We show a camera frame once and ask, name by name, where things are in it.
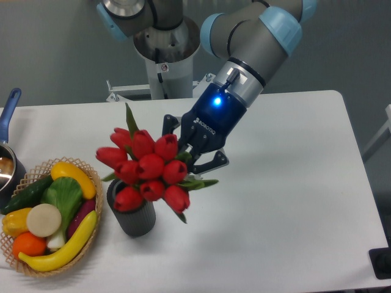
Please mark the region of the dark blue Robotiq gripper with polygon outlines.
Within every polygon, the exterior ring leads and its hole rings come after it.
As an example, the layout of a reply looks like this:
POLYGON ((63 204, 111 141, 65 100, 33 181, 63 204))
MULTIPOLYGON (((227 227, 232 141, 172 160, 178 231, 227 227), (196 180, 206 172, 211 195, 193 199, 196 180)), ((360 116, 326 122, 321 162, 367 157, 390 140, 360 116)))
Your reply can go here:
POLYGON ((246 111, 246 107, 234 96, 225 93, 216 84, 209 84, 182 118, 171 114, 164 116, 162 135, 173 134, 181 125, 180 149, 191 146, 193 156, 217 150, 211 161, 191 167, 191 173, 201 175, 229 165, 225 151, 220 148, 246 111))

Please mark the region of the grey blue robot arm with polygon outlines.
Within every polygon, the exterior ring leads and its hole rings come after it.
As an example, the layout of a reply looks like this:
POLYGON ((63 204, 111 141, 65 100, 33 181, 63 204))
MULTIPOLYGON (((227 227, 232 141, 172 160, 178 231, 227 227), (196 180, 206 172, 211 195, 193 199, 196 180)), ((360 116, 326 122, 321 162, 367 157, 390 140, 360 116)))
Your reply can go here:
POLYGON ((224 60, 189 112, 163 120, 163 134, 180 129, 178 147, 191 155, 188 171, 202 174, 228 164, 226 138, 292 55, 317 3, 252 1, 236 12, 210 15, 201 26, 183 7, 181 1, 100 1, 97 12, 114 38, 133 39, 153 99, 192 96, 199 48, 224 60))

